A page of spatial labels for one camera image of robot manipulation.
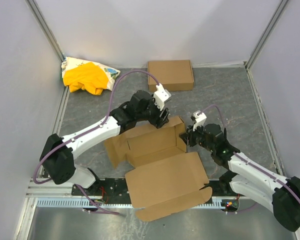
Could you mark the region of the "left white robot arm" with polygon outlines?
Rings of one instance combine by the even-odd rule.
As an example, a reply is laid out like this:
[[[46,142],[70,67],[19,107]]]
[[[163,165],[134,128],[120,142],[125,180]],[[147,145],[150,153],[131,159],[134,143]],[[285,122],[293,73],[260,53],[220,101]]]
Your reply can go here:
[[[95,145],[134,128],[138,122],[148,121],[161,128],[169,121],[165,103],[170,97],[165,89],[154,94],[139,90],[100,121],[63,137],[50,135],[40,157],[44,169],[56,185],[71,183],[83,189],[98,189],[101,183],[97,175],[76,165],[75,159]]]

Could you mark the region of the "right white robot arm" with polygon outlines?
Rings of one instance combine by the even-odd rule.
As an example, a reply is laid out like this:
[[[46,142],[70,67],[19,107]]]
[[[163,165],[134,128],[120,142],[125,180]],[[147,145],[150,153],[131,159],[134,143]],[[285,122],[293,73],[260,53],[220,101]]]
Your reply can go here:
[[[227,170],[219,179],[225,191],[267,208],[291,232],[300,228],[300,178],[279,175],[254,162],[230,144],[226,129],[218,124],[190,125],[179,137],[190,147],[198,145],[209,151],[214,162]]]

